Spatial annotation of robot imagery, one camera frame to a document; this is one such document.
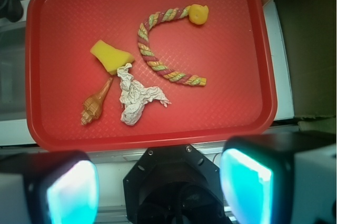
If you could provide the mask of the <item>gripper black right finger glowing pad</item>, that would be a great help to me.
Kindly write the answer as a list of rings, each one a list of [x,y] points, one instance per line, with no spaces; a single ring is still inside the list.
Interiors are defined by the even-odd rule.
[[[232,137],[220,181],[239,223],[336,223],[336,135]]]

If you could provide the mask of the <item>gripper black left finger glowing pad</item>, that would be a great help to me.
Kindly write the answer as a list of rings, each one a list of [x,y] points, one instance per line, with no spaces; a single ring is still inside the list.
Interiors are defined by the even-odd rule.
[[[1,223],[94,223],[99,187],[82,151],[1,156]]]

